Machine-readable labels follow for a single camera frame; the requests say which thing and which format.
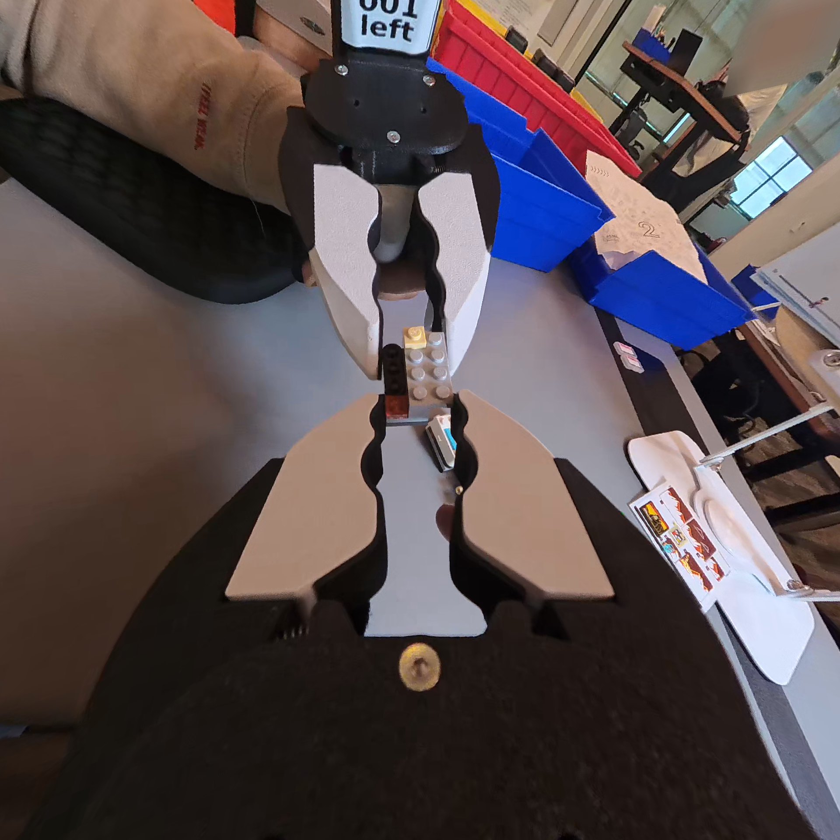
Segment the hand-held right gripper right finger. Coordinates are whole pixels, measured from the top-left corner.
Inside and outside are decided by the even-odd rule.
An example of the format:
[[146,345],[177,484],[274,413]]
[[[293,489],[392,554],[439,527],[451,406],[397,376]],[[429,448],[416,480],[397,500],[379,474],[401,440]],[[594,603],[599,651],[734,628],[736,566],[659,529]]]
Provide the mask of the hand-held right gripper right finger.
[[535,634],[569,636],[562,604],[601,604],[615,592],[554,456],[474,392],[457,394],[452,423],[452,581],[488,625],[502,603],[518,602]]

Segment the yellow plastic bin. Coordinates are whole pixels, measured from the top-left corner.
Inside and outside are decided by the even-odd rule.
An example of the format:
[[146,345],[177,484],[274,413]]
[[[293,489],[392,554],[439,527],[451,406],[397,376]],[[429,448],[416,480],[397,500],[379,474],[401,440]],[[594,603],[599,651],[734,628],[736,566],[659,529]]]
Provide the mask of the yellow plastic bin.
[[[477,17],[483,25],[487,26],[496,35],[502,38],[502,40],[505,39],[507,28],[503,27],[499,21],[490,16],[489,13],[485,10],[485,8],[483,8],[483,6],[472,1],[458,1],[458,3],[467,8],[467,10],[475,17]],[[572,90],[570,96],[601,125],[604,124],[603,119],[598,115],[596,110],[593,109],[591,104],[579,92]]]

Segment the black bag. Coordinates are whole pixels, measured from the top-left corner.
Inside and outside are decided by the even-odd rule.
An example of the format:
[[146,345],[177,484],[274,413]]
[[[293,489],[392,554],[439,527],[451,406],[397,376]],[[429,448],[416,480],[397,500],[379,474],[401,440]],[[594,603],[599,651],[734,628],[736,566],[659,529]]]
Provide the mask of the black bag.
[[749,129],[749,112],[738,96],[726,94],[725,81],[718,79],[700,82],[696,89],[737,132],[743,133]]

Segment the white book stand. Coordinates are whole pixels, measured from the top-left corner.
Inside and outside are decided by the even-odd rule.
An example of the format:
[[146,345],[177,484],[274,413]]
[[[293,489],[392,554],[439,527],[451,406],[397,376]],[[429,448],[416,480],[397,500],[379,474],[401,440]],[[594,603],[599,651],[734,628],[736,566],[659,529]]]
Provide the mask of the white book stand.
[[838,410],[838,349],[813,352],[808,363],[815,374],[827,376],[827,400],[767,432],[709,456],[679,431],[632,439],[627,446],[628,460],[646,490],[663,482],[674,487],[721,546],[731,573],[715,605],[761,673],[781,686],[790,681],[811,639],[810,603],[837,602],[838,592],[791,576],[719,472],[722,462],[740,449]]

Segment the small grey lego assembly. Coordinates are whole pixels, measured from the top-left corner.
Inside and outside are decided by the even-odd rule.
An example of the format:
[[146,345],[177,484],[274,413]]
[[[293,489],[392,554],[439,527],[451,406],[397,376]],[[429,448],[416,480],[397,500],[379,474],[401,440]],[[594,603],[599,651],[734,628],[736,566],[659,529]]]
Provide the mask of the small grey lego assembly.
[[449,413],[455,389],[443,332],[404,328],[402,342],[385,345],[380,362],[387,424],[426,424]]

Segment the long grey lego build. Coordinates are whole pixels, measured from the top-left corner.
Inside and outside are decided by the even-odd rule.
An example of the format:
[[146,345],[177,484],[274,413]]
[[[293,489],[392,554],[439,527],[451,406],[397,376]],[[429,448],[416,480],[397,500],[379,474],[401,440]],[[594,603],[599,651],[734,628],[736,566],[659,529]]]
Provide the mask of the long grey lego build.
[[425,426],[428,442],[438,467],[443,472],[455,468],[457,443],[452,433],[451,423],[450,411],[442,411],[433,415]]

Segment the person's left hand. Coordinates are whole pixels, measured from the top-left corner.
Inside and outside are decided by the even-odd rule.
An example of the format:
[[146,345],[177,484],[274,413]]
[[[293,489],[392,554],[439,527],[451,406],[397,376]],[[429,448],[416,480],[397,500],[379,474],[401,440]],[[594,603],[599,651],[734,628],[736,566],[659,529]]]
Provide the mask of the person's left hand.
[[403,260],[380,267],[377,281],[377,297],[383,301],[400,301],[415,298],[426,289],[422,271]]

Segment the instruction booklet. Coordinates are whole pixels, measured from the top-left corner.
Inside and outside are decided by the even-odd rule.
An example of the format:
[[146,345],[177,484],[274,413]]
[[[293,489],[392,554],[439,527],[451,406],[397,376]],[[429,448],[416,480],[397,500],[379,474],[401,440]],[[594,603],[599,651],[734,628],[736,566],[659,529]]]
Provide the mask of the instruction booklet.
[[839,224],[758,269],[752,279],[839,345]]

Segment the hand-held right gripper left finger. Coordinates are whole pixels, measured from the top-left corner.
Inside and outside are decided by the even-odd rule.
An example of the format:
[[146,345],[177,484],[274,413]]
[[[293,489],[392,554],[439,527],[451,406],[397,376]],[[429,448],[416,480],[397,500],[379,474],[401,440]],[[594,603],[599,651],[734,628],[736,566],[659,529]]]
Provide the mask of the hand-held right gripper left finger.
[[340,602],[364,634],[387,573],[383,400],[365,394],[300,438],[283,459],[225,596],[285,601],[308,623]]

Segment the brown cardboard box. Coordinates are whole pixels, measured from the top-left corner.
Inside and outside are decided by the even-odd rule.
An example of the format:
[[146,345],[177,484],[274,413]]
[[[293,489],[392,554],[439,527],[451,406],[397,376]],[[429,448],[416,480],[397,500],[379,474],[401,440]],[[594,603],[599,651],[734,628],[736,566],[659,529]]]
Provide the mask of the brown cardboard box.
[[332,57],[326,2],[256,1],[253,38],[274,57],[315,70]]

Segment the person's left forearm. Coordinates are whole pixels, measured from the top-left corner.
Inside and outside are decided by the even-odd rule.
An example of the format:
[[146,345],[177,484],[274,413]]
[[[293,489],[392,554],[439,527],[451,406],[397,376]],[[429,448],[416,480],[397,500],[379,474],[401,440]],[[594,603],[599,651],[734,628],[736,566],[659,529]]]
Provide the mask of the person's left forearm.
[[2,2],[1,64],[21,93],[287,213],[279,152],[300,83],[193,2]]

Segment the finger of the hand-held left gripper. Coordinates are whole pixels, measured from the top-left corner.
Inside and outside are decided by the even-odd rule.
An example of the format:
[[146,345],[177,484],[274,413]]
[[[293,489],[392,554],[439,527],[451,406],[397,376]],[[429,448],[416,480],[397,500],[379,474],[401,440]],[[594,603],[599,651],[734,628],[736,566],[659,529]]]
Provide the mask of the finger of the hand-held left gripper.
[[443,292],[439,312],[449,368],[456,372],[475,335],[490,267],[470,174],[437,176],[419,189],[418,203],[434,236],[433,276]]
[[369,234],[380,216],[373,184],[341,165],[313,166],[311,267],[336,333],[370,380],[380,376],[382,316]]

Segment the brown background desk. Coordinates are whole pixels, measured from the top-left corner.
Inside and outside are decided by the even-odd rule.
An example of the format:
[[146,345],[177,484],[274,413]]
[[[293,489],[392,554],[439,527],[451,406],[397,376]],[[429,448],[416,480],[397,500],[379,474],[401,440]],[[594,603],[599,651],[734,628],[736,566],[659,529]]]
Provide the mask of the brown background desk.
[[637,85],[638,90],[613,121],[610,132],[617,136],[625,122],[646,98],[659,102],[671,112],[682,111],[693,121],[693,125],[646,175],[648,180],[659,170],[671,172],[679,159],[703,133],[708,133],[713,139],[729,142],[731,146],[737,146],[743,138],[749,136],[747,127],[738,130],[712,101],[677,71],[648,56],[629,42],[625,41],[623,48],[626,58],[621,72]]

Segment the red plastic bin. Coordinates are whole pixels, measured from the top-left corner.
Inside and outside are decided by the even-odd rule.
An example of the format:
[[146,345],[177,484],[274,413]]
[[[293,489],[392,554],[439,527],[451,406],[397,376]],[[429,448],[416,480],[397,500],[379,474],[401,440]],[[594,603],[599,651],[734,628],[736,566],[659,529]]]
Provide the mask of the red plastic bin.
[[636,179],[641,170],[596,116],[458,2],[444,2],[432,56],[439,64],[507,105],[542,130],[585,173],[593,151]]

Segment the lego sticker sheet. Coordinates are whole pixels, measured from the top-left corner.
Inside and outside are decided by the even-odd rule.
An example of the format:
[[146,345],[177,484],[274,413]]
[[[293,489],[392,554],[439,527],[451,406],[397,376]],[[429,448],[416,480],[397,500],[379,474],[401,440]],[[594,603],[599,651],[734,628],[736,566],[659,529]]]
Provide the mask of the lego sticker sheet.
[[707,613],[732,567],[687,497],[663,482],[632,500],[629,509]]

